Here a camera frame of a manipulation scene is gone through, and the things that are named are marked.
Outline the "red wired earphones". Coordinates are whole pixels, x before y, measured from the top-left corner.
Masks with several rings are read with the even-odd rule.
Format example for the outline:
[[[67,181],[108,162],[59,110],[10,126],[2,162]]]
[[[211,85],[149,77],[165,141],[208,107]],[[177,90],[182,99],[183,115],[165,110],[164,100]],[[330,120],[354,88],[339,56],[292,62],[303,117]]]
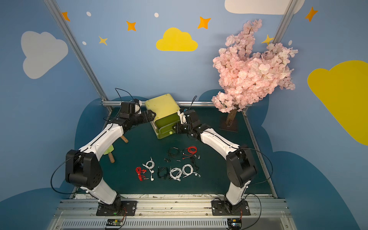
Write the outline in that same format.
[[[190,146],[190,147],[184,149],[182,159],[184,160],[184,159],[195,157],[196,153],[197,153],[197,147],[196,146]]]
[[[147,172],[147,170],[146,170],[146,169],[142,169],[141,167],[137,167],[137,168],[135,169],[135,171],[136,171],[136,174],[137,174],[138,179],[139,179],[140,181],[148,180],[148,178],[145,176],[145,173]]]

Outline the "yellow-green drawer cabinet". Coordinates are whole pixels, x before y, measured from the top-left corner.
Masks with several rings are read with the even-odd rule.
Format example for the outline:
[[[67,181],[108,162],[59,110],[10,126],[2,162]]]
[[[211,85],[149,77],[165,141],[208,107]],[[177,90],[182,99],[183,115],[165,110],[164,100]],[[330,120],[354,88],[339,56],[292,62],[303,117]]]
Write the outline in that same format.
[[[180,107],[170,94],[149,99],[145,106],[156,114],[151,126],[159,140],[175,133],[173,127],[180,122],[177,114]]]

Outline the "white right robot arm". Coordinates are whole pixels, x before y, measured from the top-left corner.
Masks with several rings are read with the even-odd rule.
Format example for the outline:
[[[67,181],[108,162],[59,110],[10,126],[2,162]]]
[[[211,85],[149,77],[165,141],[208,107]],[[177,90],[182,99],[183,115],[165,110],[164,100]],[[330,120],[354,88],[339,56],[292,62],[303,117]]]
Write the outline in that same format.
[[[182,108],[177,114],[180,122],[173,127],[177,134],[188,134],[207,144],[226,160],[227,176],[231,183],[224,198],[224,208],[229,214],[239,210],[244,192],[258,174],[252,149],[227,140],[208,124],[201,123],[195,110]]]

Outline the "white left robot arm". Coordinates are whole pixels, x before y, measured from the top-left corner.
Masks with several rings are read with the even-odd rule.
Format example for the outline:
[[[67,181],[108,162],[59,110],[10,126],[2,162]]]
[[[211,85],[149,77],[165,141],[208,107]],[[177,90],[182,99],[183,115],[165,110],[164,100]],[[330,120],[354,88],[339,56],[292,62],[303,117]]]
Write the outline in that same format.
[[[79,150],[66,154],[65,180],[98,200],[98,216],[118,216],[123,212],[121,196],[103,179],[100,159],[108,148],[133,126],[154,120],[151,110],[125,114],[109,120],[106,128]]]

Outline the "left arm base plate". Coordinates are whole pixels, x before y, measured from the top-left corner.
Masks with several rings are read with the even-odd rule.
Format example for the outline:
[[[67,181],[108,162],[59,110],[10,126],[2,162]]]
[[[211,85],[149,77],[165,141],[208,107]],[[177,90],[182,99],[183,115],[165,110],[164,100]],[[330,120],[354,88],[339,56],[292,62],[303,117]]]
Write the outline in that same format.
[[[118,200],[114,204],[98,204],[96,216],[134,216],[138,202],[135,200]]]

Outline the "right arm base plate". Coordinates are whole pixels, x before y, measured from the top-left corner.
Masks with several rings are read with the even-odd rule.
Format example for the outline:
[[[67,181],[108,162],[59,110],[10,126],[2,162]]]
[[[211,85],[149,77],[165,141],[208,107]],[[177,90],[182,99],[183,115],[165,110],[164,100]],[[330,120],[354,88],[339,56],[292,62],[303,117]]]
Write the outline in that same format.
[[[250,208],[248,202],[242,200],[237,205],[232,205],[228,200],[220,200],[218,198],[211,201],[211,209],[213,216],[250,216]]]

